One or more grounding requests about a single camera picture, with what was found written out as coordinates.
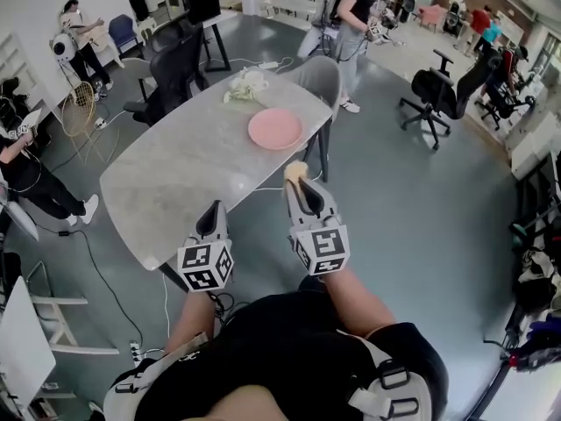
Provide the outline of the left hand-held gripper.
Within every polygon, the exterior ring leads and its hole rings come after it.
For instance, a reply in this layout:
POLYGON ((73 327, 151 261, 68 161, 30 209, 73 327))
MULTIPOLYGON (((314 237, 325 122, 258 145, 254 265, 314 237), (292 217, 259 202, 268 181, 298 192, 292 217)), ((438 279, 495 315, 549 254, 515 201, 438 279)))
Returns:
POLYGON ((177 274, 191 292, 223 289, 235 263, 224 203, 215 200, 199 217, 195 230, 197 234, 190 234, 177 251, 177 274))

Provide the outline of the beige object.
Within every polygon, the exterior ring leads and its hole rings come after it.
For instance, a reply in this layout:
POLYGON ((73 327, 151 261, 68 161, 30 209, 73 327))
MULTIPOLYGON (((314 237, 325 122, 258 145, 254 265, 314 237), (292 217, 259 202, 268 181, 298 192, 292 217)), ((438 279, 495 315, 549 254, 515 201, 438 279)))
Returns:
POLYGON ((284 180, 299 185, 301 179, 306 179, 309 173, 309 166, 304 161, 292 161, 286 165, 283 176, 284 180))

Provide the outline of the pink big plate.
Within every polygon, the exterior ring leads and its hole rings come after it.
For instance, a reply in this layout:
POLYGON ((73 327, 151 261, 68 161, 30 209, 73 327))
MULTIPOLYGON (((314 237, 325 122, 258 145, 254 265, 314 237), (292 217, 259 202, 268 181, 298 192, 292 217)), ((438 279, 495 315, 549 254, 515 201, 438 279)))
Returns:
POLYGON ((255 114, 248 123, 250 139, 267 150, 294 146, 302 136, 302 122, 291 111, 269 108, 255 114))

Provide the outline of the person's right forearm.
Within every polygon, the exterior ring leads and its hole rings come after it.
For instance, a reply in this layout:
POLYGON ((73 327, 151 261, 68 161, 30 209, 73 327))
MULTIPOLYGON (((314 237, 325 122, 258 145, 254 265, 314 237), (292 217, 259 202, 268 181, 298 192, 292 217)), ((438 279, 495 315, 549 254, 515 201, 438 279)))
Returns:
POLYGON ((350 268, 324 275, 323 283, 337 315, 350 334, 366 339, 396 323, 388 307, 365 287, 350 268))

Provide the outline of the person's left forearm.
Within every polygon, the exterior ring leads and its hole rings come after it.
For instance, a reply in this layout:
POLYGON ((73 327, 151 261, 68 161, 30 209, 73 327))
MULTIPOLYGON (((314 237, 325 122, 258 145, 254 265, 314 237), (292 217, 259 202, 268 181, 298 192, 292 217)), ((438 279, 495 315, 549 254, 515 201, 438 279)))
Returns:
POLYGON ((172 353, 201 333, 212 339, 215 330, 215 312, 216 303, 207 292, 188 293, 179 321, 164 349, 165 353, 172 353))

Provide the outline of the grey shell chair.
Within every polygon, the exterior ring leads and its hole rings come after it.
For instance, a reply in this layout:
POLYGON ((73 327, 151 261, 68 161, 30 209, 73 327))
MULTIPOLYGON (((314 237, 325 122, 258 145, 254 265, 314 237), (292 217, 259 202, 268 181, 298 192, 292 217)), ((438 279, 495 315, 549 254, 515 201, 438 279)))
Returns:
POLYGON ((332 121, 336 120, 340 106, 342 78, 338 64, 333 59, 314 56, 301 66, 283 73, 282 76, 329 105, 332 110, 332 121))

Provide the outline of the white flower bunch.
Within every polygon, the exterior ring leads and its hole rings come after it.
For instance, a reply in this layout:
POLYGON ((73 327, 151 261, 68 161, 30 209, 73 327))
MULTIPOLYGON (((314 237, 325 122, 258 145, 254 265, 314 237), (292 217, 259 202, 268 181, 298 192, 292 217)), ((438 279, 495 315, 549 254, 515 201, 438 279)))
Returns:
POLYGON ((255 97, 255 88, 244 77, 236 77, 228 84, 228 89, 224 94, 224 103, 232 100, 253 100, 255 97))

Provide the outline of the white cup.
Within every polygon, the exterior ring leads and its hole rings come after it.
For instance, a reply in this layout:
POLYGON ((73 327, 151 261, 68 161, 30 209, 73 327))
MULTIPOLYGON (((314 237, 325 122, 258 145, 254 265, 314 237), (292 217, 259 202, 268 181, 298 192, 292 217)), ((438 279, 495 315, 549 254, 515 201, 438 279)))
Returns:
POLYGON ((243 82, 245 86, 253 92, 260 92, 269 87, 269 82, 264 74, 258 70, 247 70, 243 74, 243 82))

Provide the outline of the person's black shirt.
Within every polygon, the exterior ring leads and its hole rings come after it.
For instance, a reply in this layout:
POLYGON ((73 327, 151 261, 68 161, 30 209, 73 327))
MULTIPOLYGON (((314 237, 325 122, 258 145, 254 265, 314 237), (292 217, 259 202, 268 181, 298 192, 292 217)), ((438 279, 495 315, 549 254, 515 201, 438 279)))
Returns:
POLYGON ((185 421, 258 386, 288 421, 439 421, 448 385, 442 359, 415 325, 356 337, 326 293, 300 290, 261 298, 214 339, 121 375, 104 410, 107 421, 185 421))

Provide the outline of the grey shell backpack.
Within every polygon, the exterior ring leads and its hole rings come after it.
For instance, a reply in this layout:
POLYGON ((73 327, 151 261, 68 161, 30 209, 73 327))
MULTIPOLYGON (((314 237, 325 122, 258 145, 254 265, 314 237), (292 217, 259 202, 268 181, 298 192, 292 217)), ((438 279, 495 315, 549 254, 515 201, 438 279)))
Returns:
POLYGON ((9 189, 4 181, 0 181, 0 212, 4 211, 18 228, 31 239, 38 241, 39 232, 29 214, 16 202, 10 199, 9 189))

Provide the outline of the blue chair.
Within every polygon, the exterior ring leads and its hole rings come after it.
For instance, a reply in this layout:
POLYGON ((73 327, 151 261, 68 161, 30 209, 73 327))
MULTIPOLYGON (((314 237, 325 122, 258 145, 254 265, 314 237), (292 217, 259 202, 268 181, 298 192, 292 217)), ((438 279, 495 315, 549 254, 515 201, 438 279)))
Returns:
POLYGON ((118 57, 121 57, 123 54, 122 47, 128 46, 131 43, 142 52, 141 43, 138 41, 138 36, 133 29, 133 20, 128 15, 121 14, 113 18, 109 23, 108 31, 117 48, 118 57))

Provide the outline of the white board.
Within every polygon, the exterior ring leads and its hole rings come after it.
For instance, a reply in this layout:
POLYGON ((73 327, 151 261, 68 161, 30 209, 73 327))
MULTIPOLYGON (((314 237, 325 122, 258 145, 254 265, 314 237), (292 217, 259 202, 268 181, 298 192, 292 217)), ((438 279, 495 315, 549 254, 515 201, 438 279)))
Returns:
POLYGON ((20 409, 30 405, 55 365, 25 281, 19 277, 0 317, 0 376, 20 409))

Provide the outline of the white cabinet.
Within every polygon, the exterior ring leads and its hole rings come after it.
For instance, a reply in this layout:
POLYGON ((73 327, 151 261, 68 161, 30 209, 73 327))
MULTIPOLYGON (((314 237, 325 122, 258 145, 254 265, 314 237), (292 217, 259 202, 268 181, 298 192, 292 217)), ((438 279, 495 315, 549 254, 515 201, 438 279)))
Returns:
POLYGON ((555 118, 545 119, 514 149, 512 175, 520 181, 551 152, 561 153, 561 124, 555 118))

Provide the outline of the pile of clothes and bags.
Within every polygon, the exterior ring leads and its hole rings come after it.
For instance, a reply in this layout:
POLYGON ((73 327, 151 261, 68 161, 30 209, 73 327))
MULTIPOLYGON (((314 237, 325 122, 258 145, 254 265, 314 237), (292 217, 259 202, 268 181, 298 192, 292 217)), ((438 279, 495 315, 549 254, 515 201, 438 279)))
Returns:
POLYGON ((561 225, 548 228, 522 255, 507 326, 507 363, 519 373, 561 362, 561 225))

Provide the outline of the white frame stool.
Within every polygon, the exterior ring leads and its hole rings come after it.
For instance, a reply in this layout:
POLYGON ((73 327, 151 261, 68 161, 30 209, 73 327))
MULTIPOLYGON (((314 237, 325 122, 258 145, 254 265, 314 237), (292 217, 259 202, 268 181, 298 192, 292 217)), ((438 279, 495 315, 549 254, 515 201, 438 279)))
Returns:
POLYGON ((53 293, 50 276, 45 263, 40 260, 25 278, 25 285, 29 291, 32 304, 40 320, 51 326, 52 333, 47 338, 51 350, 56 353, 76 355, 119 355, 115 347, 80 346, 63 313, 63 307, 78 307, 89 304, 83 297, 57 297, 53 293), (45 281, 47 296, 35 295, 32 292, 32 280, 41 272, 45 281))

